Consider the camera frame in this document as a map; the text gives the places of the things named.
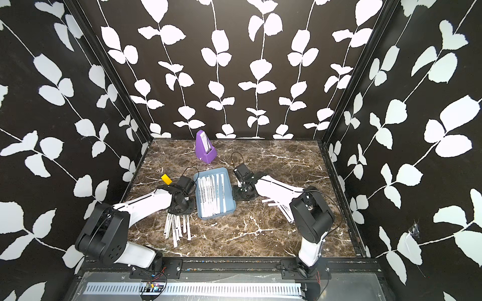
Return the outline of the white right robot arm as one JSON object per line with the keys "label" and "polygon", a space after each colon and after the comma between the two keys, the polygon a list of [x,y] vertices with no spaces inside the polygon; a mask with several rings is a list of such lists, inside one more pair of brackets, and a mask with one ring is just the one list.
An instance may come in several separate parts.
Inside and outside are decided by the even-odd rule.
{"label": "white right robot arm", "polygon": [[298,188],[266,173],[254,173],[245,164],[235,167],[233,173],[239,182],[233,187],[235,200],[265,197],[269,204],[280,208],[302,237],[297,256],[298,268],[306,271],[315,268],[320,261],[325,238],[335,223],[335,215],[325,200],[325,194],[314,186]]}

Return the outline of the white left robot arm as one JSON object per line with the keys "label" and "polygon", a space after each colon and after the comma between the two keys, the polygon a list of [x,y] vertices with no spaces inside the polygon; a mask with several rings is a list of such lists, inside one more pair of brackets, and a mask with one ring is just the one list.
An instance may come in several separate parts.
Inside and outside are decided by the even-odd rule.
{"label": "white left robot arm", "polygon": [[128,240],[129,228],[159,211],[180,216],[194,209],[192,178],[181,176],[176,183],[162,185],[139,198],[95,207],[75,242],[75,249],[105,266],[116,263],[158,273],[163,254]]}

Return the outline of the blue plastic storage box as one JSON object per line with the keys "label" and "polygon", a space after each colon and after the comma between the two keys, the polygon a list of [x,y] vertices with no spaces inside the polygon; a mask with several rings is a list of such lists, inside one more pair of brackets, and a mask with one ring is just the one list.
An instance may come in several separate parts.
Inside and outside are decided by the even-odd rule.
{"label": "blue plastic storage box", "polygon": [[234,213],[236,201],[226,168],[202,171],[194,175],[198,217],[202,220]]}

